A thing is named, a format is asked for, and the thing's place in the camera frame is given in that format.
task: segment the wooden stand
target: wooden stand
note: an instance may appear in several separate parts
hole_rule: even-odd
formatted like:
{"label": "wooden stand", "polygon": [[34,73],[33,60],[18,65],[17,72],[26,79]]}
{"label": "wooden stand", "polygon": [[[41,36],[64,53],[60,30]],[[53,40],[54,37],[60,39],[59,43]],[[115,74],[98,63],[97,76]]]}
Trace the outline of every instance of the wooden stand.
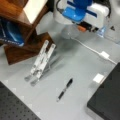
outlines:
{"label": "wooden stand", "polygon": [[48,33],[37,36],[35,30],[41,18],[48,12],[48,7],[44,6],[35,22],[30,24],[23,11],[23,6],[27,1],[28,0],[0,0],[0,3],[2,3],[0,5],[0,16],[18,23],[25,40],[23,47],[13,45],[5,46],[6,57],[10,65],[37,55],[44,40],[47,39],[50,43],[53,42]]}
{"label": "wooden stand", "polygon": [[15,46],[13,47],[10,45],[5,46],[4,49],[7,56],[8,64],[12,65],[14,63],[36,56],[42,48],[45,40],[49,40],[49,49],[53,41],[48,33],[41,34],[37,36],[36,39],[30,39],[28,44],[22,48],[18,48]]}

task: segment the cable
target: cable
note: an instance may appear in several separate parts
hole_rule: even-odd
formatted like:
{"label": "cable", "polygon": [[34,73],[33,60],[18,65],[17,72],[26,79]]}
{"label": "cable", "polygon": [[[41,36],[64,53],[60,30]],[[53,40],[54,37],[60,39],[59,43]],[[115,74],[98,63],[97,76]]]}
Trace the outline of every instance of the cable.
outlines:
{"label": "cable", "polygon": [[57,9],[57,11],[58,11],[60,14],[62,14],[63,11],[64,11],[64,9],[60,9],[60,8],[58,7],[58,4],[59,4],[60,1],[61,1],[61,0],[58,0],[58,1],[57,1],[57,3],[56,3],[56,9]]}
{"label": "cable", "polygon": [[99,55],[100,57],[102,57],[103,59],[105,59],[105,60],[107,60],[107,61],[110,61],[111,63],[117,65],[117,63],[114,62],[113,60],[111,60],[109,57],[106,57],[106,56],[104,56],[103,54],[97,52],[96,50],[94,50],[94,49],[88,47],[87,45],[85,45],[85,44],[82,43],[81,41],[79,41],[79,40],[77,40],[77,39],[75,39],[75,38],[72,38],[72,37],[71,37],[71,39],[72,39],[72,40],[75,40],[75,41],[77,41],[77,42],[79,42],[82,46],[84,46],[85,48],[89,49],[90,51],[92,51],[92,52],[98,54],[98,55]]}

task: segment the white table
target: white table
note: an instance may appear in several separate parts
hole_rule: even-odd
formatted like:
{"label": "white table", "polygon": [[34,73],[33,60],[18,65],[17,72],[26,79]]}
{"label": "white table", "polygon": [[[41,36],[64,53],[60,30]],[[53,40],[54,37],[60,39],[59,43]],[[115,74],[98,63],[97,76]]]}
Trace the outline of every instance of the white table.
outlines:
{"label": "white table", "polygon": [[[9,66],[3,47],[0,48],[0,80],[42,120],[102,120],[86,105],[99,86],[93,78],[97,73],[107,76],[115,65],[102,60],[76,41],[60,37],[62,28],[52,19],[52,13],[47,14],[37,27],[38,33],[49,31],[61,58],[35,87],[24,77],[36,57]],[[80,33],[78,39],[98,52],[107,52],[114,61],[120,61],[119,45],[88,32]],[[73,84],[57,103],[57,96],[70,78],[73,78]]]}

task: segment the black pen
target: black pen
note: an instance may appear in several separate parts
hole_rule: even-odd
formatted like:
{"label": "black pen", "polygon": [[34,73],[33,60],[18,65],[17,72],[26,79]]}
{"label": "black pen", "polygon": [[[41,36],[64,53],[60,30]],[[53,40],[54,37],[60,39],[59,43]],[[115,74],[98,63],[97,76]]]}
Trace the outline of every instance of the black pen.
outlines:
{"label": "black pen", "polygon": [[59,102],[59,100],[63,97],[63,95],[65,94],[66,90],[70,87],[70,85],[73,83],[73,79],[70,79],[66,85],[66,87],[63,89],[63,91],[61,92],[61,94],[59,95],[57,102]]}

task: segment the black cable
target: black cable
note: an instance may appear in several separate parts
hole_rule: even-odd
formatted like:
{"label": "black cable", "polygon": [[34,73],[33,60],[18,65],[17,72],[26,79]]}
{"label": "black cable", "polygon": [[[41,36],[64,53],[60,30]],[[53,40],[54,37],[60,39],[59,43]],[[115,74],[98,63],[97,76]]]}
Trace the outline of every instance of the black cable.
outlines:
{"label": "black cable", "polygon": [[58,7],[58,4],[59,4],[60,1],[61,1],[61,0],[58,0],[58,1],[57,1],[57,3],[56,3],[56,9],[57,9],[57,11],[58,11],[60,14],[62,14],[63,11],[64,11],[64,9],[60,9],[60,8]]}

